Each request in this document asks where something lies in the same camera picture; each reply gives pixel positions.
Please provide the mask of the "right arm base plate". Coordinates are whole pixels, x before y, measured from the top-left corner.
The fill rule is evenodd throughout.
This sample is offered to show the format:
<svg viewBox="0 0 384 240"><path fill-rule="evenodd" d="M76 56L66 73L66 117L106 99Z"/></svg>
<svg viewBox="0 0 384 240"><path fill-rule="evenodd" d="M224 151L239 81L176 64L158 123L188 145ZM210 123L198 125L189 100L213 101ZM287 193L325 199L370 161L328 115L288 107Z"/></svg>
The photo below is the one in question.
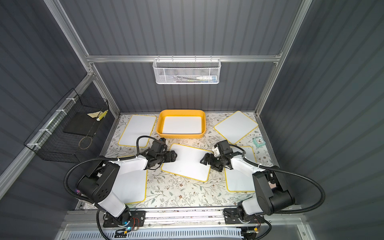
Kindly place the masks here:
<svg viewBox="0 0 384 240"><path fill-rule="evenodd" d="M227 225L235 224L255 224L260 225L265 223L265 220L261 216L247 215L240 208L225 208L223 210L225 223Z"/></svg>

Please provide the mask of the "yellow plastic storage box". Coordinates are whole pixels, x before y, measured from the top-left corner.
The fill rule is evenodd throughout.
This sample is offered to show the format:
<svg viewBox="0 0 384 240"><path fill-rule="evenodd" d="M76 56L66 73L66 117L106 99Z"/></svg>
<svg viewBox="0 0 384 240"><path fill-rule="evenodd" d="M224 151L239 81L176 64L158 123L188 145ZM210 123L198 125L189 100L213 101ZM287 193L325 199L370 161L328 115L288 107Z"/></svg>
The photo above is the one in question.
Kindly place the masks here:
<svg viewBox="0 0 384 240"><path fill-rule="evenodd" d="M156 131L166 139L201 139L206 133L206 113L202 110L163 110Z"/></svg>

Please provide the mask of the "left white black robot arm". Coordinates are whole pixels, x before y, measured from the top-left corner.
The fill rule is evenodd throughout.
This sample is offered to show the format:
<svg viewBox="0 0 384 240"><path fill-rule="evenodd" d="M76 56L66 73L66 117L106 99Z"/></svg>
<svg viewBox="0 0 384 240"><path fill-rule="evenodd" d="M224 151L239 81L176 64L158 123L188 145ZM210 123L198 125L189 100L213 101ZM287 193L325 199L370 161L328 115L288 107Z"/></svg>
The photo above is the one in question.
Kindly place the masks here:
<svg viewBox="0 0 384 240"><path fill-rule="evenodd" d="M63 185L68 194L78 200L88 202L99 210L104 210L114 218L128 216L129 207L113 192L118 176L135 171L155 170L155 166L173 163L177 153L168 149L165 138L155 139L151 136L139 136L136 140L137 153L122 158L98 156L71 167L64 176ZM77 183L77 190L69 186L72 172L83 164L92 163L90 169Z"/></svg>

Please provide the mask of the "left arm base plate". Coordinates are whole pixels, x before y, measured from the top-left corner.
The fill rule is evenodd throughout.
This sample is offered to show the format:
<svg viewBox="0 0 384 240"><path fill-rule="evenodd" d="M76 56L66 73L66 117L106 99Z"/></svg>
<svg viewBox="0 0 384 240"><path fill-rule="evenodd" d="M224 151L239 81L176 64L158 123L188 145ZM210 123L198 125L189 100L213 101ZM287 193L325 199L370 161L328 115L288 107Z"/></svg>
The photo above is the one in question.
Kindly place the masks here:
<svg viewBox="0 0 384 240"><path fill-rule="evenodd" d="M139 228L144 225L146 211L124 211L119 217L114 217L110 213L104 216L104 228Z"/></svg>

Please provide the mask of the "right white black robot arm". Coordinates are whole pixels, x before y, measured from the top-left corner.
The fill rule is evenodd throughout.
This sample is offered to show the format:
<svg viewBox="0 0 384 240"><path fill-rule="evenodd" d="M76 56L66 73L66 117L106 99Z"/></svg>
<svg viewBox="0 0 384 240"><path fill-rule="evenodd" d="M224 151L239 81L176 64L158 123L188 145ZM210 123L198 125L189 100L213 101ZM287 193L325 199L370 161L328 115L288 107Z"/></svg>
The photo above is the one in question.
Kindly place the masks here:
<svg viewBox="0 0 384 240"><path fill-rule="evenodd" d="M273 214L302 214L319 208L326 200L323 187L311 178L291 171L282 170L278 166L267 167L250 161L246 151L227 140L218 142L213 147L213 153L205 154L200 163L217 172L224 168L241 172L247 177L252 177L255 195L239 203L239 215L273 215ZM296 210L287 210L296 202L290 192L285 175L298 177L315 186L320 192L320 199L313 205Z"/></svg>

